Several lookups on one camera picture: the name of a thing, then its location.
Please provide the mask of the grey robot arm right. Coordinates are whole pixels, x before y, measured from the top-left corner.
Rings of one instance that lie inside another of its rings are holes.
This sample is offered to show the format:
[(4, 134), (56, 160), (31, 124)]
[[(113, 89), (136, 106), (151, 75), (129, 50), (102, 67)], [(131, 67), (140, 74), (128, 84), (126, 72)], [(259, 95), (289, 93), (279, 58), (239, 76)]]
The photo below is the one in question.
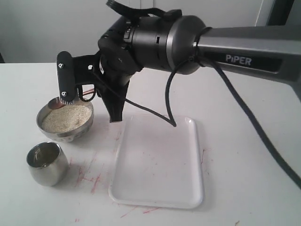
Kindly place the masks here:
[(96, 54), (57, 56), (59, 98), (72, 104), (81, 86), (94, 85), (111, 122), (122, 121), (130, 78), (143, 68), (188, 75), (199, 68), (191, 57), (225, 70), (290, 85), (301, 94), (299, 25), (210, 28), (196, 16), (174, 21), (121, 16), (98, 41)]

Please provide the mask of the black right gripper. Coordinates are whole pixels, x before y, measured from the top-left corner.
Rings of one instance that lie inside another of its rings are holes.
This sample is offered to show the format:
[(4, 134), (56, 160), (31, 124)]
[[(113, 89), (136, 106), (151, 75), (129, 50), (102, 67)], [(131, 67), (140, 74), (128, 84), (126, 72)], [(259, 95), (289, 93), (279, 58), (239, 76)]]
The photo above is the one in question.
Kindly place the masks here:
[(72, 57), (67, 51), (57, 55), (59, 96), (67, 92), (74, 99), (82, 85), (96, 85), (109, 114), (110, 123), (123, 120), (123, 108), (131, 76), (141, 71), (129, 44), (129, 35), (140, 18), (119, 18), (98, 40), (94, 55)]

